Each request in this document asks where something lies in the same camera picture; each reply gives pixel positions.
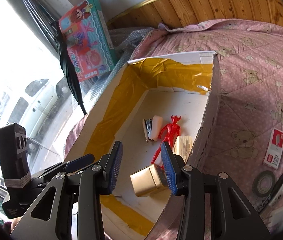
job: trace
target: black umbrella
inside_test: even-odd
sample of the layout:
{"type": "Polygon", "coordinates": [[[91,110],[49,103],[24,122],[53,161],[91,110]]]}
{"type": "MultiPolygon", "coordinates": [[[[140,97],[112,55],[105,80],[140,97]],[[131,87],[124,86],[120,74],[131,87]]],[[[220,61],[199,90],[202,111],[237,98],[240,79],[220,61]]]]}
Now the black umbrella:
{"type": "Polygon", "coordinates": [[[83,106],[83,95],[81,93],[75,67],[68,55],[67,45],[66,42],[64,41],[63,34],[61,33],[61,30],[59,28],[59,23],[53,22],[51,25],[56,29],[55,40],[58,48],[60,67],[67,79],[67,84],[70,88],[70,91],[72,92],[74,98],[80,105],[83,114],[87,114],[85,107],[83,106]]]}

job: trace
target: bed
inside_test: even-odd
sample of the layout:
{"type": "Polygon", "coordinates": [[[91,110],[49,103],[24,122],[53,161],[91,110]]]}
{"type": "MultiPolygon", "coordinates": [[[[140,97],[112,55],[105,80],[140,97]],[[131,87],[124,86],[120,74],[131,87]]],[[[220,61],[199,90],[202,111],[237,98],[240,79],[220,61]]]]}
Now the bed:
{"type": "MultiPolygon", "coordinates": [[[[278,170],[262,165],[273,127],[283,131],[283,27],[238,19],[205,21],[174,30],[159,27],[145,37],[132,58],[217,51],[221,104],[212,149],[198,166],[208,174],[227,172],[256,207],[262,198],[252,192],[254,178],[264,170],[272,170],[276,179],[283,173],[283,157],[278,170]],[[238,147],[243,140],[245,156],[238,147]]],[[[283,197],[272,210],[282,206],[283,197]]],[[[168,203],[164,214],[179,210],[168,203]]],[[[274,229],[269,224],[272,210],[262,214],[270,231],[274,229]]],[[[179,219],[162,215],[147,239],[175,239],[179,219]]]]}

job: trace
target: red action figure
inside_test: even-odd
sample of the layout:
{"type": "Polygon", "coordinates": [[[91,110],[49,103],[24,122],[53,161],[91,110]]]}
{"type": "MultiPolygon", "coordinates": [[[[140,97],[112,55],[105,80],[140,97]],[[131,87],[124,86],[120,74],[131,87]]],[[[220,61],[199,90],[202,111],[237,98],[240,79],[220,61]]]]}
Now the red action figure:
{"type": "MultiPolygon", "coordinates": [[[[175,116],[171,116],[172,123],[166,124],[161,129],[161,131],[160,131],[160,133],[158,135],[158,139],[161,139],[161,136],[162,136],[163,132],[166,131],[166,130],[168,131],[162,142],[167,142],[168,141],[169,146],[170,146],[171,149],[173,147],[175,134],[177,134],[177,136],[180,135],[180,126],[177,124],[177,122],[180,119],[181,119],[181,116],[179,118],[176,115],[175,116]]],[[[153,164],[155,162],[155,160],[157,159],[159,154],[160,154],[160,146],[159,146],[158,150],[155,152],[153,160],[151,161],[150,164],[153,164]]]]}

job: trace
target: wooden headboard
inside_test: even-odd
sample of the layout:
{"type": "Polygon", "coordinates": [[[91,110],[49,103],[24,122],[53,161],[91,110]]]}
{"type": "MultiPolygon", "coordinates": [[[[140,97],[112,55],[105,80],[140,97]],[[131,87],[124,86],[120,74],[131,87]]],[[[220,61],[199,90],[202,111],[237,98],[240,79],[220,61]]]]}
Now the wooden headboard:
{"type": "Polygon", "coordinates": [[[283,27],[283,0],[146,0],[108,22],[110,29],[164,23],[184,27],[212,19],[246,19],[283,27]]]}

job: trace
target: yellow tape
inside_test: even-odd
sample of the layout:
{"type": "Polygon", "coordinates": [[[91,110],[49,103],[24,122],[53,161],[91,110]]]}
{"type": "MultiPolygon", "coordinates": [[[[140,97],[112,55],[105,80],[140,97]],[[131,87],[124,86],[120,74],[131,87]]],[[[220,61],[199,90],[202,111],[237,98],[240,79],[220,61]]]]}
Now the yellow tape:
{"type": "Polygon", "coordinates": [[[132,208],[123,205],[113,195],[100,195],[100,202],[117,216],[120,214],[120,219],[124,221],[131,229],[142,236],[147,236],[149,231],[154,226],[154,223],[147,218],[134,211],[132,208]]]}
{"type": "MultiPolygon", "coordinates": [[[[211,73],[212,64],[183,65],[171,59],[147,58],[128,65],[84,154],[94,154],[95,160],[98,160],[108,153],[115,134],[146,90],[163,86],[202,93],[205,91],[198,86],[210,89],[211,73]]],[[[100,196],[100,201],[139,234],[146,236],[151,230],[151,221],[115,197],[100,196]]]]}

